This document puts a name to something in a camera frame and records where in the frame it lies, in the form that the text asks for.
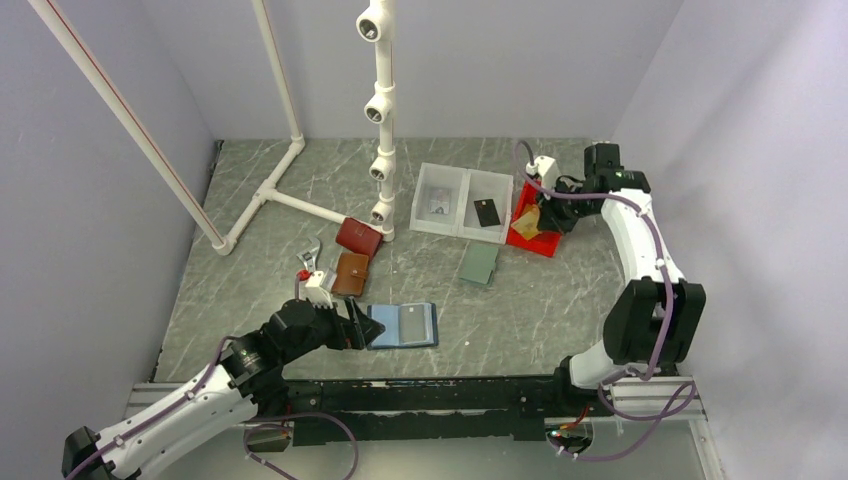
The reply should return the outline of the orange card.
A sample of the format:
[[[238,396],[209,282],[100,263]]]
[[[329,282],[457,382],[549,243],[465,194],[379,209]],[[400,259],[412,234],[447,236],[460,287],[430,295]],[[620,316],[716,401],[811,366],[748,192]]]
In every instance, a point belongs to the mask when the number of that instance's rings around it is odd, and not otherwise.
[[[536,204],[528,204],[521,214],[512,221],[510,228],[525,241],[530,241],[539,236],[540,209]]]

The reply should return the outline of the blue leather card holder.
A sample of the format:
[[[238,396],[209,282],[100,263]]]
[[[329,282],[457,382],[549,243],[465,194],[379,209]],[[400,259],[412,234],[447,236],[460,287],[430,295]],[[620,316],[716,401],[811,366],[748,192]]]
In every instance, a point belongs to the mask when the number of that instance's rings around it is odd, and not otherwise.
[[[370,342],[369,350],[426,348],[439,344],[434,303],[371,304],[367,314],[385,326],[385,331]]]

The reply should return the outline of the black credit card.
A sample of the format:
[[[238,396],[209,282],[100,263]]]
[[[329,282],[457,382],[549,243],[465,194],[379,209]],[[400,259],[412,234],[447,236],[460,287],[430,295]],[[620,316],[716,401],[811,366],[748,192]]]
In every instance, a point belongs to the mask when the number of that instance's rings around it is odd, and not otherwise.
[[[473,206],[481,228],[500,226],[502,224],[496,203],[493,199],[474,200]]]

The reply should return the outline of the silver VIP credit card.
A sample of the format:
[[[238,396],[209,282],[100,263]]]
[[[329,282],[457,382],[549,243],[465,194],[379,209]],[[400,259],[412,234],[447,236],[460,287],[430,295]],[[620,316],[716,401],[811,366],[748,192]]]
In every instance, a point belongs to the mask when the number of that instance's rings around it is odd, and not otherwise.
[[[437,215],[448,215],[451,213],[452,190],[434,187],[428,192],[428,212]]]

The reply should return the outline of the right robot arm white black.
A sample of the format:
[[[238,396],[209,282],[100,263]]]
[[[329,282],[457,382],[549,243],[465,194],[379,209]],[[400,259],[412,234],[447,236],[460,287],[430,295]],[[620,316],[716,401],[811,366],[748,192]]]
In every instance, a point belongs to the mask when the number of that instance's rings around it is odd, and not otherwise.
[[[627,371],[652,377],[682,362],[706,292],[675,264],[656,222],[649,181],[643,172],[622,165],[618,145],[586,147],[580,178],[561,173],[549,156],[529,160],[523,172],[536,191],[540,229],[568,233],[580,220],[600,217],[624,274],[624,289],[603,322],[601,339],[571,357],[570,377],[551,388],[555,409],[574,415],[588,404],[590,388]]]

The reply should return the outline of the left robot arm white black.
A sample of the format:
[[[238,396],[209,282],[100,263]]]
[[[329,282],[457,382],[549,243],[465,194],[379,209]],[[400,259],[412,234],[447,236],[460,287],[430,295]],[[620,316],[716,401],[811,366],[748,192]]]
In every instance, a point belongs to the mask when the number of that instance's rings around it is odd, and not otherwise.
[[[325,347],[363,350],[384,333],[356,301],[316,306],[292,299],[257,330],[224,337],[191,380],[111,427],[81,427],[65,440],[66,479],[139,479],[239,423],[272,426],[298,417],[283,378],[286,365]]]

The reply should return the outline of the green leather card holder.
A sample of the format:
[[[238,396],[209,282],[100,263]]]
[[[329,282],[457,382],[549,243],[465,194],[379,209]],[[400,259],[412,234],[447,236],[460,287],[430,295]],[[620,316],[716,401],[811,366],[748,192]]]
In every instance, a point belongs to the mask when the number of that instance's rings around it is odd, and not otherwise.
[[[494,244],[470,244],[463,255],[458,277],[477,285],[489,285],[496,269],[498,255],[499,248]]]

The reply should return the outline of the red plastic bin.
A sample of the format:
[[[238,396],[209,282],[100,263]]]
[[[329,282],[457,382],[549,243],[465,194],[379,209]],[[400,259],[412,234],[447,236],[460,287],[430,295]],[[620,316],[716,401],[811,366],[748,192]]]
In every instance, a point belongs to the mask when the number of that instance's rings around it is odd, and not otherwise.
[[[516,221],[528,206],[535,204],[535,190],[525,184],[522,187],[517,204],[513,208],[510,222]],[[543,231],[532,239],[525,239],[512,226],[509,226],[505,244],[552,258],[558,249],[562,237],[563,235],[561,233]]]

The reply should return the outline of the brown leather wallet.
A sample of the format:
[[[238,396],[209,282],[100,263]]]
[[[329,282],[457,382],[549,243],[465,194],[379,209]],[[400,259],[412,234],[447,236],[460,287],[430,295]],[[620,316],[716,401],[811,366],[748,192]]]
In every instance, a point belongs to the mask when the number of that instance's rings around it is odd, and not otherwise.
[[[369,277],[369,264],[370,257],[365,254],[342,253],[336,265],[331,292],[337,296],[360,297]]]

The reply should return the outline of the red leather wallet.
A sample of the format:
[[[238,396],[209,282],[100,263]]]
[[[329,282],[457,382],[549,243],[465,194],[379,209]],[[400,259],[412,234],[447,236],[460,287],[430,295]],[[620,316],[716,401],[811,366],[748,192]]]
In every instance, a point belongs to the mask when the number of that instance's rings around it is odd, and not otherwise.
[[[369,224],[346,217],[336,234],[335,242],[350,252],[374,258],[383,241],[383,235]]]

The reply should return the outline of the clear plastic divided box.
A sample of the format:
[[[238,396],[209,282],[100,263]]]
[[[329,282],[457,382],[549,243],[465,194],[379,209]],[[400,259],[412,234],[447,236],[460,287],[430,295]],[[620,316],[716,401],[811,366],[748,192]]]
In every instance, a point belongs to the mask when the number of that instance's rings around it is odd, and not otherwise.
[[[503,245],[513,212],[514,177],[475,169],[424,163],[420,167],[412,200],[409,228],[413,231],[463,238]],[[428,212],[431,188],[452,190],[451,213]],[[474,200],[493,199],[500,226],[481,228],[473,206]]]

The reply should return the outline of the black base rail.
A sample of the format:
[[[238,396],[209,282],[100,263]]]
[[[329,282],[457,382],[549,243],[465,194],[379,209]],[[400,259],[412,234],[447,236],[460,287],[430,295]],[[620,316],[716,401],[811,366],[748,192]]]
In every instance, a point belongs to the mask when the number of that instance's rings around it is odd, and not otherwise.
[[[292,416],[297,446],[346,439],[320,413],[340,420],[359,441],[542,441],[561,424],[610,414],[596,390],[571,386],[563,368],[548,375],[279,380],[252,401],[257,420]]]

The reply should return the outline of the white PVC pipe frame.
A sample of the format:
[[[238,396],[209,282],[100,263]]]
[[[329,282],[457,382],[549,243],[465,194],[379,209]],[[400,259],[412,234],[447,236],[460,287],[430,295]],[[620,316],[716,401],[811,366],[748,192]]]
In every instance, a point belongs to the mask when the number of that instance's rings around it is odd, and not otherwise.
[[[232,251],[202,209],[212,135],[142,6],[9,1],[1,33],[1,243],[15,258],[152,258],[194,233]]]

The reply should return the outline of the aluminium extrusion frame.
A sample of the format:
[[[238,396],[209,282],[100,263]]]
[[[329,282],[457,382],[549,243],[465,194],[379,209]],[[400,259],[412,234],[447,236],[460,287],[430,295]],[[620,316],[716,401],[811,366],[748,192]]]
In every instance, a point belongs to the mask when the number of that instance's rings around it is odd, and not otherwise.
[[[171,393],[180,386],[174,386],[171,384],[166,385],[164,396],[159,398],[157,401],[163,399],[167,394]],[[703,407],[696,387],[694,386],[693,381],[687,377],[655,377],[647,382],[643,382],[636,378],[623,378],[596,392],[602,406],[609,411],[609,416],[604,418],[592,417],[586,421],[574,420],[567,424],[561,424],[555,429],[547,430],[546,436],[558,436],[563,430],[572,431],[582,426],[584,423],[595,419],[653,422],[659,417],[667,418],[674,417],[676,415],[683,415],[685,418],[690,418],[696,417],[703,412]],[[133,412],[124,420],[127,420],[145,410],[155,402],[142,404],[140,409]],[[340,428],[346,434],[346,439],[357,440],[352,431],[340,420],[324,413],[318,414],[317,417],[334,427]],[[239,423],[228,429],[237,427],[259,427],[265,424],[270,425],[265,421],[250,421]],[[291,426],[293,429],[293,418],[277,425],[277,427],[286,426]],[[155,475],[165,466],[154,466],[152,473],[148,475]]]

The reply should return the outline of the white PVC pipe post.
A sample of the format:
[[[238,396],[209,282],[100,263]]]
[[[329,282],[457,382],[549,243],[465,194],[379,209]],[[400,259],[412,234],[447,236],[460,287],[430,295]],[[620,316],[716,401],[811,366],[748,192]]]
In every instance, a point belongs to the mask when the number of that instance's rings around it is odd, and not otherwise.
[[[374,46],[376,80],[374,93],[363,107],[365,117],[378,127],[377,154],[368,169],[378,184],[378,202],[371,210],[371,221],[383,240],[395,238],[394,176],[396,170],[395,117],[397,109],[394,75],[394,37],[396,7],[390,0],[371,0],[358,16],[356,29],[360,37]]]

